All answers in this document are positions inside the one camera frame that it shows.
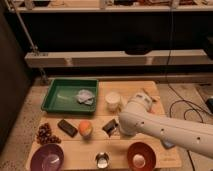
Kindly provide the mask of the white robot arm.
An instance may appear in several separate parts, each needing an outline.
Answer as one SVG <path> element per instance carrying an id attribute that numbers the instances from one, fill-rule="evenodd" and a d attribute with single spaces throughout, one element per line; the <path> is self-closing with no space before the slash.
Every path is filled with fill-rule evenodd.
<path id="1" fill-rule="evenodd" d="M 129 137 L 143 133 L 213 158 L 213 125 L 154 115 L 151 107 L 151 97 L 138 92 L 118 114 L 118 122 L 111 120 L 102 130 L 108 136 L 115 131 Z"/>

